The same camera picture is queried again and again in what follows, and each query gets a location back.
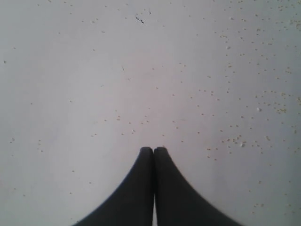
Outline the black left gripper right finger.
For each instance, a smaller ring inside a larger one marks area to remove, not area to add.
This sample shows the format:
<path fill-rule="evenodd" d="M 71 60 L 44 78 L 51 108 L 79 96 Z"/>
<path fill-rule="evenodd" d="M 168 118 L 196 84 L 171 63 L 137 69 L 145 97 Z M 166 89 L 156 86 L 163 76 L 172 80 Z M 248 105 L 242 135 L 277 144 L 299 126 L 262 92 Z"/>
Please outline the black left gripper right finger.
<path fill-rule="evenodd" d="M 158 226 L 239 226 L 188 183 L 165 147 L 154 150 Z"/>

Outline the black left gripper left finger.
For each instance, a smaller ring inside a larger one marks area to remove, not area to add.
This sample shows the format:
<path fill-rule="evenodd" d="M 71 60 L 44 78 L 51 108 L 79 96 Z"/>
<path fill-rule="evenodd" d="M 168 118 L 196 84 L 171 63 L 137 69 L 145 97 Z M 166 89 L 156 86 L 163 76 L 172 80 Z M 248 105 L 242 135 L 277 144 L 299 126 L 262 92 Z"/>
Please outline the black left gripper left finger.
<path fill-rule="evenodd" d="M 118 188 L 77 226 L 151 226 L 154 208 L 154 153 L 140 149 Z"/>

